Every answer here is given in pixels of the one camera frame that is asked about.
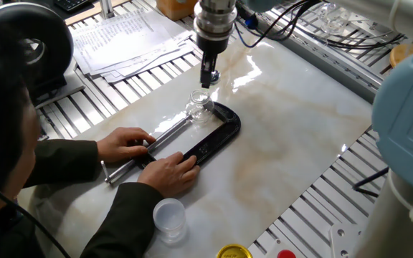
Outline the person's left hand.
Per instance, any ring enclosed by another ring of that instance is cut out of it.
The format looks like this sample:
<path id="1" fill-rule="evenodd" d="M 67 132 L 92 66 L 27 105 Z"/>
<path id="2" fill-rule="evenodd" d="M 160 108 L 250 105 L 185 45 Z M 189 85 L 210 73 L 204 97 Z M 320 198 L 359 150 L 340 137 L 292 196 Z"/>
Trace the person's left hand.
<path id="1" fill-rule="evenodd" d="M 97 142 L 98 160 L 114 163 L 140 156 L 148 152 L 143 144 L 152 144 L 156 139 L 141 128 L 116 128 Z"/>

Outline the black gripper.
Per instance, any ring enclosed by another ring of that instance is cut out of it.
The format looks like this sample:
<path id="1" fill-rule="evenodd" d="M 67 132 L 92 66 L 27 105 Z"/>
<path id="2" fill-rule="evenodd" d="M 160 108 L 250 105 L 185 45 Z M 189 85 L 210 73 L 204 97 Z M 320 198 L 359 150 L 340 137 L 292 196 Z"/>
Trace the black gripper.
<path id="1" fill-rule="evenodd" d="M 202 88 L 209 88 L 211 85 L 211 73 L 216 70 L 218 54 L 222 53 L 228 45 L 229 38 L 222 40 L 210 40 L 196 36 L 196 44 L 202 50 L 203 57 L 201 61 L 200 83 Z"/>

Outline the person's right hand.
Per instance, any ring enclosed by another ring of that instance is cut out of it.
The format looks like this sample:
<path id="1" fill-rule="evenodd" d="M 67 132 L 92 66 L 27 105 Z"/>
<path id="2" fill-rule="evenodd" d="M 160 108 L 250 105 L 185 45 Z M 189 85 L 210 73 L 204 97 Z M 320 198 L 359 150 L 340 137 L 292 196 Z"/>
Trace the person's right hand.
<path id="1" fill-rule="evenodd" d="M 156 189 L 164 198 L 171 198 L 191 188 L 200 172 L 196 156 L 184 160 L 181 152 L 149 163 L 138 177 L 138 183 L 144 183 Z"/>

